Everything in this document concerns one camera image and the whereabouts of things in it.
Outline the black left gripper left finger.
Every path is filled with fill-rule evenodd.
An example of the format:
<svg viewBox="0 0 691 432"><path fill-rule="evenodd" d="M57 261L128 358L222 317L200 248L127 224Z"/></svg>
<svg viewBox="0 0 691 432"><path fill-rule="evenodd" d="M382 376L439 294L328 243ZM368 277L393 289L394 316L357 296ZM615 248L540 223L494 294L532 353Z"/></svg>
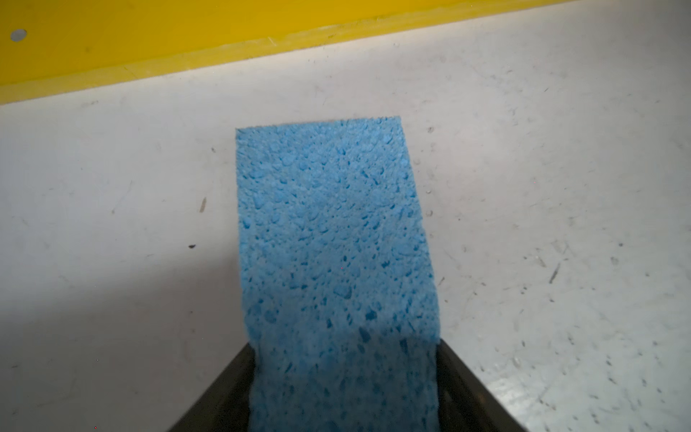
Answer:
<svg viewBox="0 0 691 432"><path fill-rule="evenodd" d="M246 344L168 431L247 432L255 367L255 350Z"/></svg>

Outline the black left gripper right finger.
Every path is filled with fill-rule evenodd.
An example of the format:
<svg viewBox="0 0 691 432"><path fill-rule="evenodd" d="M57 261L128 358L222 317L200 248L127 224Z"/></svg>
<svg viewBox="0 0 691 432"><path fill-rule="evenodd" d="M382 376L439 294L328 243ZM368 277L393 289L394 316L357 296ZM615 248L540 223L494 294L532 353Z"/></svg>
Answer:
<svg viewBox="0 0 691 432"><path fill-rule="evenodd" d="M442 432L526 432L444 341L437 346L438 418Z"/></svg>

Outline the light blue sponge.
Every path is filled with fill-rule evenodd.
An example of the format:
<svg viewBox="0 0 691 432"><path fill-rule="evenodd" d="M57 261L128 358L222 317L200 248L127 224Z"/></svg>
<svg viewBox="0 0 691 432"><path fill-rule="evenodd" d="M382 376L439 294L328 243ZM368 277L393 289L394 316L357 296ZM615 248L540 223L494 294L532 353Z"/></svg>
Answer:
<svg viewBox="0 0 691 432"><path fill-rule="evenodd" d="M236 133L253 431L437 431L439 308L397 117Z"/></svg>

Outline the yellow shelf unit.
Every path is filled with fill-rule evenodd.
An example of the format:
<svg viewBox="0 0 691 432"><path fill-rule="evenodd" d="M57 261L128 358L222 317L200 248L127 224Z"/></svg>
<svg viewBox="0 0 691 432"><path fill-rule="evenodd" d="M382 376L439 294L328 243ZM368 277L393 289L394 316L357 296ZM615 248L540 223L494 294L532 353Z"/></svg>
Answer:
<svg viewBox="0 0 691 432"><path fill-rule="evenodd" d="M531 7L529 1L5 1L1 101Z"/></svg>

